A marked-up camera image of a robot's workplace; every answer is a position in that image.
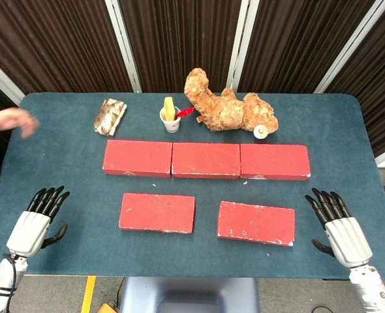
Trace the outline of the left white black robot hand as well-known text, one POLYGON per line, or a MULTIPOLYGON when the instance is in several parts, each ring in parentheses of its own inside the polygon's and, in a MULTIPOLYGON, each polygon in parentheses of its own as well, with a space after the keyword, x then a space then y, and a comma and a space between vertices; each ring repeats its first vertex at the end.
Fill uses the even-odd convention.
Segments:
POLYGON ((67 224, 63 224, 55 235, 46 236, 63 202, 70 195, 64 188, 42 188, 33 196, 8 238, 7 248, 12 259, 32 257, 39 250, 59 242, 64 237, 68 229, 67 224))

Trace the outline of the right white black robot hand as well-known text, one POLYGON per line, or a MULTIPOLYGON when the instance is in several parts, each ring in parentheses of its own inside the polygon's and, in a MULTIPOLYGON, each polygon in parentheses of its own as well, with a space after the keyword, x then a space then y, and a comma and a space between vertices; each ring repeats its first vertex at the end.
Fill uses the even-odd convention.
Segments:
POLYGON ((312 239, 314 247, 334 257, 342 266, 355 268, 366 265, 373 252, 358 221, 348 210, 344 200, 336 192, 312 189, 315 198, 305 195, 313 208, 329 245, 312 239))

